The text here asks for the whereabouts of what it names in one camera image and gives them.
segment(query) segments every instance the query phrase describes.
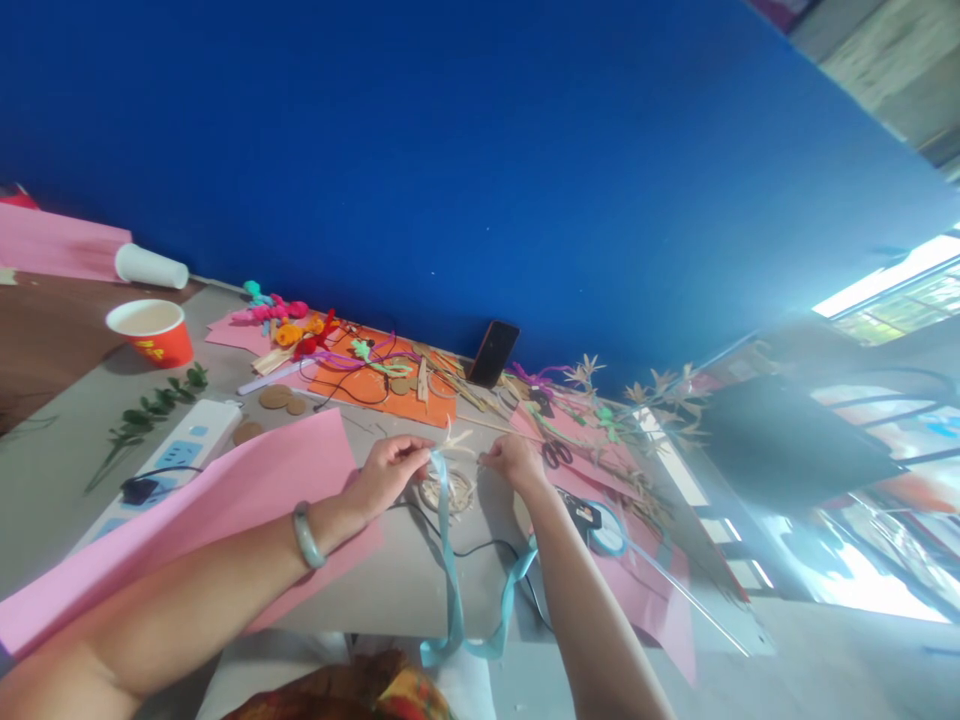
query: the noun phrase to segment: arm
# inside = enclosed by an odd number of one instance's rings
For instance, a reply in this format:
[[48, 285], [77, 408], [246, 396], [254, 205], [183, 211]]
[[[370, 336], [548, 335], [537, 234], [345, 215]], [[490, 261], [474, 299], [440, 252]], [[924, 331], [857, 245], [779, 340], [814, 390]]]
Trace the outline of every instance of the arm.
[[540, 549], [547, 606], [579, 720], [672, 719], [640, 642], [550, 485], [533, 446], [499, 438], [481, 462], [523, 498]]
[[[430, 445], [412, 436], [377, 442], [357, 482], [310, 508], [320, 552], [336, 550], [386, 510], [415, 473], [424, 474]], [[220, 652], [309, 570], [289, 515], [185, 555], [17, 665], [0, 682], [4, 717], [130, 718], [145, 698]]]

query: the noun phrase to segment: window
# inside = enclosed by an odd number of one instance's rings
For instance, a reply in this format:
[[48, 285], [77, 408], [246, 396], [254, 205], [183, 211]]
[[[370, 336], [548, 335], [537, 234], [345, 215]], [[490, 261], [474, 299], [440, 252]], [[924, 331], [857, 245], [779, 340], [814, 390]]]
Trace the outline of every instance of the window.
[[960, 315], [960, 238], [940, 235], [814, 311], [864, 345], [882, 345]]

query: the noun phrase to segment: black cable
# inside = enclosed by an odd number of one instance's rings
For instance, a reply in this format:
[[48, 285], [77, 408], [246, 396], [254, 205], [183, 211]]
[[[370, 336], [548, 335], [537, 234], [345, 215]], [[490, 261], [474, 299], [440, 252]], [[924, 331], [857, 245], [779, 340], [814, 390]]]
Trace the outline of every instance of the black cable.
[[[395, 510], [396, 508], [402, 508], [402, 507], [411, 508], [412, 510], [416, 510], [418, 513], [420, 513], [420, 517], [423, 518], [424, 522], [427, 523], [427, 526], [431, 530], [433, 530], [434, 534], [437, 537], [440, 537], [440, 530], [437, 528], [436, 525], [433, 524], [433, 521], [430, 520], [429, 517], [427, 517], [427, 514], [423, 511], [423, 508], [421, 508], [417, 503], [401, 501], [398, 503], [394, 503], [393, 505], [388, 507], [387, 510]], [[517, 549], [513, 545], [508, 543], [506, 540], [500, 540], [498, 538], [493, 538], [492, 540], [488, 540], [487, 542], [482, 543], [481, 545], [477, 545], [475, 548], [471, 550], [467, 550], [466, 552], [458, 553], [456, 550], [454, 550], [453, 554], [458, 558], [466, 558], [466, 557], [470, 557], [478, 550], [483, 550], [484, 548], [488, 548], [493, 545], [502, 545], [506, 547], [513, 554], [514, 560], [520, 559], [520, 553], [517, 552]], [[533, 599], [533, 605], [537, 609], [537, 615], [540, 616], [540, 622], [542, 622], [544, 626], [547, 628], [547, 630], [549, 630], [552, 633], [553, 627], [550, 625], [549, 622], [547, 622], [547, 618], [543, 614], [543, 610], [540, 607], [540, 599], [537, 597], [537, 591], [533, 589], [533, 582], [530, 580], [530, 576], [525, 575], [524, 580], [527, 581], [527, 588], [530, 590], [530, 595]]]
[[[349, 334], [352, 334], [352, 335], [356, 336], [358, 339], [363, 340], [363, 338], [360, 337], [360, 334], [359, 334], [358, 332], [356, 332], [356, 331], [354, 331], [354, 332], [352, 332], [352, 333], [351, 333], [350, 331], [345, 331], [345, 332], [346, 332], [348, 335], [349, 335]], [[392, 352], [393, 352], [393, 349], [397, 346], [397, 334], [396, 334], [396, 332], [393, 332], [392, 335], [393, 335], [393, 343], [390, 345], [390, 349], [387, 350], [386, 355], [389, 355], [390, 353], [392, 353]], [[328, 381], [328, 380], [318, 380], [316, 377], [313, 377], [313, 378], [309, 377], [306, 373], [303, 372], [303, 364], [302, 364], [302, 363], [301, 363], [300, 367], [297, 368], [297, 374], [300, 376], [300, 379], [305, 380], [306, 382], [309, 382], [309, 383], [318, 382], [318, 383], [321, 383], [321, 384], [323, 384], [323, 385], [333, 385], [333, 386], [334, 386], [334, 387], [333, 387], [333, 390], [330, 391], [330, 395], [327, 397], [326, 400], [324, 400], [322, 403], [317, 403], [316, 405], [313, 406], [313, 411], [314, 411], [314, 412], [320, 412], [321, 410], [323, 410], [323, 408], [326, 407], [327, 403], [329, 403], [331, 400], [333, 400], [333, 396], [337, 394], [337, 391], [338, 391], [338, 390], [343, 390], [343, 392], [345, 392], [347, 395], [349, 395], [351, 398], [353, 398], [354, 402], [357, 402], [357, 403], [359, 403], [359, 404], [361, 404], [361, 405], [369, 405], [369, 406], [379, 405], [380, 403], [384, 402], [388, 397], [390, 397], [390, 381], [389, 381], [389, 379], [387, 379], [386, 377], [384, 377], [384, 395], [383, 395], [383, 397], [382, 397], [380, 400], [376, 400], [376, 401], [373, 401], [373, 402], [371, 402], [371, 401], [369, 401], [369, 400], [361, 400], [361, 399], [358, 398], [356, 395], [354, 395], [352, 392], [350, 392], [347, 388], [341, 387], [341, 386], [343, 385], [344, 381], [345, 381], [348, 377], [350, 377], [351, 375], [353, 375], [355, 372], [359, 372], [360, 370], [363, 370], [363, 369], [366, 368], [366, 367], [370, 367], [371, 365], [373, 365], [374, 363], [377, 363], [377, 362], [382, 362], [382, 357], [381, 357], [380, 355], [376, 355], [376, 354], [373, 353], [372, 350], [371, 350], [370, 359], [369, 359], [367, 362], [365, 362], [363, 365], [361, 365], [360, 367], [358, 367], [358, 368], [355, 368], [355, 369], [353, 369], [353, 370], [346, 370], [345, 373], [344, 373], [344, 375], [343, 375], [343, 377], [340, 378], [340, 381], [339, 381], [338, 383], [332, 383], [332, 382], [330, 382], [330, 381]]]
[[148, 498], [158, 495], [166, 495], [174, 490], [179, 490], [179, 487], [174, 487], [155, 493], [153, 492], [156, 489], [155, 487], [150, 488], [149, 492], [146, 492], [146, 488], [141, 487], [141, 480], [146, 480], [148, 477], [153, 475], [172, 472], [174, 470], [193, 470], [194, 472], [203, 472], [203, 468], [195, 468], [191, 467], [190, 465], [171, 465], [170, 467], [157, 468], [156, 470], [150, 470], [145, 473], [140, 473], [139, 475], [134, 475], [133, 477], [127, 478], [120, 483], [120, 492], [123, 495], [123, 502], [127, 505], [143, 505]]

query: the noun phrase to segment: blue wall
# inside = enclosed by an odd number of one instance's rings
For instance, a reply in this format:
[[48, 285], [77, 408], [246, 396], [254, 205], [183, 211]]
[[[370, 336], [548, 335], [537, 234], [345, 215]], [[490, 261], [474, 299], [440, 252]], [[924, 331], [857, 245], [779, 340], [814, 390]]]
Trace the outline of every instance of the blue wall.
[[231, 283], [603, 387], [960, 219], [738, 0], [22, 2], [0, 176]]

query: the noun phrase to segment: hand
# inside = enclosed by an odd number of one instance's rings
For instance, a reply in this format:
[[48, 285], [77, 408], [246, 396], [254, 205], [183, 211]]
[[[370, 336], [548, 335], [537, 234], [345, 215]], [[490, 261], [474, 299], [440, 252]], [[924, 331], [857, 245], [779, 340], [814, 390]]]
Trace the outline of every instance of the hand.
[[480, 464], [503, 475], [520, 497], [525, 498], [531, 491], [550, 487], [536, 447], [518, 435], [498, 437], [490, 452], [480, 456]]
[[379, 517], [393, 504], [410, 478], [425, 480], [430, 448], [434, 443], [414, 435], [398, 435], [374, 443], [360, 477], [341, 496], [364, 524]]

